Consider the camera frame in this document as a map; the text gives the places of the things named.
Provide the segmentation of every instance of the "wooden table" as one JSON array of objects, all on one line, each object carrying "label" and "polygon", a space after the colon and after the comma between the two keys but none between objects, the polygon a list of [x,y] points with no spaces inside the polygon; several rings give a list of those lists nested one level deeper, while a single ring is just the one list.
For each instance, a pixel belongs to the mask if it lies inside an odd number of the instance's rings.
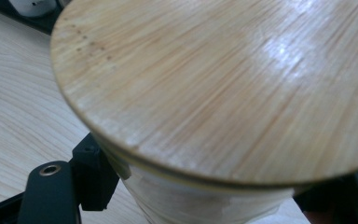
[{"label": "wooden table", "polygon": [[[49,36],[0,16],[0,202],[25,188],[48,161],[68,161],[88,130],[62,99],[50,68]],[[83,223],[146,223],[123,185],[102,213]],[[309,223],[293,200],[256,223]]]}]

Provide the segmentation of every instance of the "bamboo lid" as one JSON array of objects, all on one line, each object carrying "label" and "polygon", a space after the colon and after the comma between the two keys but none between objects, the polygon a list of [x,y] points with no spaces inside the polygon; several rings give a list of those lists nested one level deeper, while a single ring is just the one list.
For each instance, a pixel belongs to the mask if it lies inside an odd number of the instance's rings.
[{"label": "bamboo lid", "polygon": [[51,59],[131,162],[238,186],[358,169],[358,1],[74,0]]}]

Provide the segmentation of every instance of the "wood grain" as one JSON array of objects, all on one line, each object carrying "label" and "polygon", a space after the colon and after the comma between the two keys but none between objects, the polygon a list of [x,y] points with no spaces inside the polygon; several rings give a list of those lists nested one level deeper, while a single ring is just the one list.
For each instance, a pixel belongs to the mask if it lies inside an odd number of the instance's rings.
[{"label": "wood grain", "polygon": [[236,186],[358,169],[358,0],[75,0],[51,47],[69,105],[134,164]]},{"label": "wood grain", "polygon": [[[69,161],[74,146],[88,133],[58,91],[49,40],[0,16],[0,202],[23,192],[35,167]],[[295,205],[286,210],[299,214]],[[147,223],[121,182],[108,209],[82,212],[82,221]]]}]

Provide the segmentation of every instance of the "metal screw hole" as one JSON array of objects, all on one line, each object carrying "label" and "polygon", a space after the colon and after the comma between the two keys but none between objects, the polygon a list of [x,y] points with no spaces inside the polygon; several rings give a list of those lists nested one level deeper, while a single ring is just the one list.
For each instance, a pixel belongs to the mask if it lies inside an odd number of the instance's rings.
[{"label": "metal screw hole", "polygon": [[50,166],[46,166],[45,168],[40,170],[39,174],[42,175],[42,176],[55,175],[60,170],[61,170],[61,166],[59,166],[59,165],[50,165]]}]

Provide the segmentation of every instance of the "black mount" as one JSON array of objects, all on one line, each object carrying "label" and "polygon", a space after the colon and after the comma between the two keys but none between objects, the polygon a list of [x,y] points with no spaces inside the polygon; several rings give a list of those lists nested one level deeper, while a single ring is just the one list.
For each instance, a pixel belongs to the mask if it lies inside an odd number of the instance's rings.
[{"label": "black mount", "polygon": [[42,33],[51,35],[54,24],[62,12],[61,5],[57,2],[57,7],[48,15],[40,18],[27,18],[20,15],[17,10],[8,2],[8,0],[0,0],[0,13],[18,21],[22,24],[30,26]]},{"label": "black mount", "polygon": [[35,168],[25,191],[0,203],[0,224],[79,224],[84,211],[103,211],[119,177],[88,134],[69,161],[52,161]]}]

